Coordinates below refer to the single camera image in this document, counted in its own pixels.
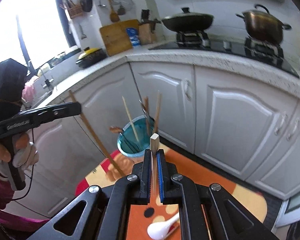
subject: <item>marble countertop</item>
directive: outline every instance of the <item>marble countertop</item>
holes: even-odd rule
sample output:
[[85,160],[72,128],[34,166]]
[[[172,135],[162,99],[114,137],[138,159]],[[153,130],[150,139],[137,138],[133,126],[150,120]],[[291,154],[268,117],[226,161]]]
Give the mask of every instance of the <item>marble countertop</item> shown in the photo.
[[[76,92],[99,76],[127,62],[170,62],[214,68],[259,80],[300,99],[300,79],[270,65],[244,57],[210,51],[188,49],[148,50],[150,47],[157,45],[151,44],[131,49],[76,72],[59,83],[54,88],[52,95],[38,107],[61,103],[68,98],[69,89]],[[297,63],[292,66],[300,76],[300,66]]]

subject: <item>yellow lid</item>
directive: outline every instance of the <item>yellow lid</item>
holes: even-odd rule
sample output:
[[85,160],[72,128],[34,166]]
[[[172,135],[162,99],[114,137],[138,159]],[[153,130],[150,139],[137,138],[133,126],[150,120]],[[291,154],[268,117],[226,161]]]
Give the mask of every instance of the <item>yellow lid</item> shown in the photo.
[[100,48],[92,48],[92,49],[90,49],[89,47],[87,47],[87,48],[84,49],[84,53],[80,54],[80,56],[78,57],[78,59],[82,59],[85,56],[87,56],[89,54],[92,54],[93,52],[98,51],[98,50],[100,50]]

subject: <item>gas stove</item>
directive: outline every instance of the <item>gas stove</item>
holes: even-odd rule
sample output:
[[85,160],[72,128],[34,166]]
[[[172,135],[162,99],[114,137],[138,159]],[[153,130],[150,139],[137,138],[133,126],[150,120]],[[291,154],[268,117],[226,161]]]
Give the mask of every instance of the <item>gas stove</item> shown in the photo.
[[284,59],[282,48],[247,37],[245,43],[209,39],[205,32],[177,33],[176,41],[152,49],[194,49],[221,52],[266,63],[297,78],[294,68]]

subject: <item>teal bucket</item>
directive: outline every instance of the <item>teal bucket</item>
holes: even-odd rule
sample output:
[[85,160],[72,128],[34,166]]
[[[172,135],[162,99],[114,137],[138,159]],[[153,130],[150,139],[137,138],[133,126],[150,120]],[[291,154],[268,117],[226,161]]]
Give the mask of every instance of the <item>teal bucket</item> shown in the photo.
[[[145,154],[145,149],[150,148],[150,136],[147,133],[146,117],[144,115],[138,116],[132,120],[139,143],[134,135],[130,122],[123,128],[123,135],[119,134],[117,146],[119,151],[129,158],[142,157]],[[154,121],[150,120],[150,134],[152,134]]]

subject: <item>metal bolt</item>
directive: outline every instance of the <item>metal bolt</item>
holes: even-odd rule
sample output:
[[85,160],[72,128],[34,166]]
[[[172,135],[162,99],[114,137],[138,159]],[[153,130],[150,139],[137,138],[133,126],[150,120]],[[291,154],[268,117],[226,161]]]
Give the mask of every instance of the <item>metal bolt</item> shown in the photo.
[[91,187],[89,187],[89,192],[90,193],[97,193],[99,191],[99,187],[96,185],[93,185]]
[[127,179],[128,181],[135,181],[138,178],[136,174],[130,174]]
[[221,190],[221,185],[218,184],[218,183],[213,183],[213,184],[211,185],[211,188],[212,188],[212,190],[214,190],[214,191],[219,191],[219,190]]
[[173,178],[174,180],[182,180],[183,176],[182,176],[181,174],[174,174],[174,175],[172,176],[172,178]]

